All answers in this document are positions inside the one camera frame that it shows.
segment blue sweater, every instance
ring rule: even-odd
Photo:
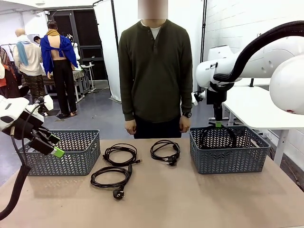
[[[51,50],[57,50],[59,51],[60,57],[66,57],[75,67],[78,67],[76,55],[74,52],[74,49],[72,47],[71,41],[64,37],[60,36],[60,46],[59,48],[51,47],[48,41],[48,36],[45,35],[40,42],[41,46],[41,52],[42,52],[42,61],[43,61],[43,67],[46,72],[46,74],[52,73],[54,64],[53,59],[51,55]]]

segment basket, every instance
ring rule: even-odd
[[[58,158],[25,145],[28,164],[32,167],[29,176],[86,176],[100,155],[99,130],[52,130],[60,139],[56,147],[65,151]]]
[[[224,128],[209,128],[207,134],[207,128],[190,129],[190,153],[198,173],[261,172],[270,145],[246,126],[227,128],[236,136],[235,148],[228,147],[229,135]]]

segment door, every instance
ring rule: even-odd
[[[73,35],[78,44],[80,64],[94,64],[94,80],[106,80],[105,62],[93,9],[51,11],[50,19],[57,22],[61,35]]]

